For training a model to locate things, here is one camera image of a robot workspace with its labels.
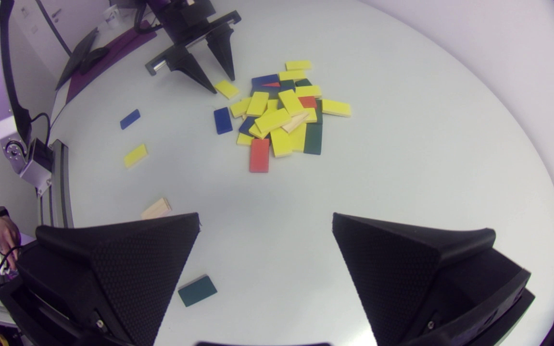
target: red block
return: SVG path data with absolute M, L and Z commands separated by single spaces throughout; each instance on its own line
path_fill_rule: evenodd
M 251 173 L 268 173 L 268 146 L 270 139 L 251 140 L 251 157 L 249 158 L 249 171 Z
M 317 103 L 313 96 L 299 97 L 299 101 L 301 101 L 303 108 L 317 108 Z

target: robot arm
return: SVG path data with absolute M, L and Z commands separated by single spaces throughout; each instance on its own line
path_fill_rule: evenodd
M 14 88 L 8 42 L 13 3 L 0 0 L 0 146 L 14 172 L 42 195 L 50 185 L 52 151 L 39 140 L 31 140 L 31 117 L 18 103 Z

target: round table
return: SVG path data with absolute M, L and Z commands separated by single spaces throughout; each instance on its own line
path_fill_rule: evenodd
M 218 293 L 184 307 L 173 295 L 156 345 L 198 340 L 375 345 L 332 236 L 332 213 L 497 232 L 495 249 L 531 273 L 536 300 L 502 345 L 537 345 L 554 320 L 554 187 L 510 112 L 454 57 L 417 31 L 355 1 L 220 0 L 236 9 L 237 80 L 309 59 L 307 75 L 352 118 L 325 115 L 322 155 L 270 159 L 249 173 L 235 130 L 213 111 L 232 104 L 182 73 L 144 64 L 172 44 L 163 30 L 93 81 L 52 129 L 70 148 L 75 227 L 137 220 L 161 197 L 200 213 L 178 281 L 208 274 Z M 206 44 L 191 49 L 213 83 L 227 76 Z M 140 120 L 119 120 L 138 108 Z M 146 144 L 132 169 L 123 157 Z

